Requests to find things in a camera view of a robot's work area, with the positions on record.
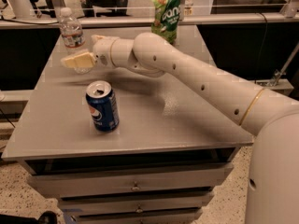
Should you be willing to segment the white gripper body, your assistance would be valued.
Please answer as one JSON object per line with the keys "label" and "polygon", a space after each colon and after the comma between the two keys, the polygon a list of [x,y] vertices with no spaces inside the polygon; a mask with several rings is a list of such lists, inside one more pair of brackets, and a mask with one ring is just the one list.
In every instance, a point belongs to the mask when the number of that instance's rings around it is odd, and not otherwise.
{"label": "white gripper body", "polygon": [[115,68],[112,62],[112,46],[118,38],[116,36],[107,36],[106,44],[93,43],[93,55],[97,62],[103,66]]}

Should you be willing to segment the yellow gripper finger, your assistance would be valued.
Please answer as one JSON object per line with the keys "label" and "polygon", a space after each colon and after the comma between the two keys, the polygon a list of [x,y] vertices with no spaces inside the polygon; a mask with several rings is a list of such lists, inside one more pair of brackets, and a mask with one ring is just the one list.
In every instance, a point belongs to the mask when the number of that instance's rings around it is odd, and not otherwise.
{"label": "yellow gripper finger", "polygon": [[61,64],[67,68],[93,68],[96,59],[92,52],[83,49],[61,59]]}
{"label": "yellow gripper finger", "polygon": [[107,42],[107,37],[104,35],[92,35],[92,42],[94,44],[106,44]]}

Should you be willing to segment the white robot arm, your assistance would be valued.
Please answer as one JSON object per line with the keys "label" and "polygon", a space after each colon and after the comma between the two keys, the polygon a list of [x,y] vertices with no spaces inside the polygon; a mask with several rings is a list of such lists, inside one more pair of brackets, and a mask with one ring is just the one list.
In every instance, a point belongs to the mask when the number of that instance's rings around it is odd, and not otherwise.
{"label": "white robot arm", "polygon": [[93,49],[62,65],[170,74],[255,136],[245,224],[299,224],[299,102],[193,58],[154,33],[134,39],[93,35]]}

